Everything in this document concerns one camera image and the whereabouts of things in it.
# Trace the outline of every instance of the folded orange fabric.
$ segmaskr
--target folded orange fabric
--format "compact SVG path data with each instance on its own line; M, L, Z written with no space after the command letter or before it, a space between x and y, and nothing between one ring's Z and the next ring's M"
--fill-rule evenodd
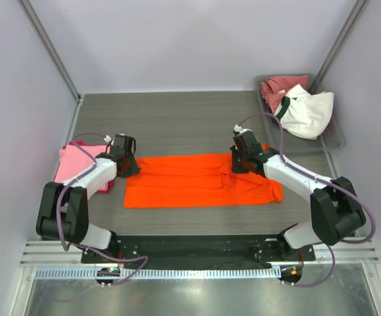
M281 184L233 174L231 153L136 159L140 173L126 180L125 208L259 205L282 201Z

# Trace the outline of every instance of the white towel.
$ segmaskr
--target white towel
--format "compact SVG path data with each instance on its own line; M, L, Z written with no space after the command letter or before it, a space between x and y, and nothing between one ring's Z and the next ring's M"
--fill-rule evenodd
M291 134L315 140L328 126L333 108L332 92L311 95L298 84L288 91L274 115Z

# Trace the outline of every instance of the gray plastic bin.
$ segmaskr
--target gray plastic bin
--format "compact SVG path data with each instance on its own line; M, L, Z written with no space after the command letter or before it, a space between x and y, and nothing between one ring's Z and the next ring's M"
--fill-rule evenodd
M270 108L261 97L261 82L265 82L267 78L275 76L303 76L304 74L272 74L258 76L255 78L255 89L259 107L262 112L271 113ZM324 91L322 83L319 82L314 74L309 75L308 91L310 94L318 94ZM280 144L280 129L273 118L261 117L265 134L267 136L268 145L279 149ZM342 148L345 145L345 138L342 134L340 125L334 115L326 127L326 130L316 140L305 140L298 138L284 130L284 153L320 153L331 152L334 149Z

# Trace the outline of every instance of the pink cloth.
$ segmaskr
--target pink cloth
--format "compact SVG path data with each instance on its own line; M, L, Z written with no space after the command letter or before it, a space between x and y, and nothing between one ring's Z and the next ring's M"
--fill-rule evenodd
M307 90L309 75L304 76L279 76L268 78L266 82L261 84L261 95L269 105L272 113L281 103L282 98L287 94L288 90L301 84L304 90Z
M82 147L94 157L105 151L105 145L82 145ZM60 150L59 154L60 165L54 179L55 182L63 182L69 178L72 178L92 164L92 160L84 153L82 153L75 145L65 146L62 150ZM99 188L98 192L107 193L110 187L114 185L114 181L112 181L112 183L110 182L102 185L102 187Z

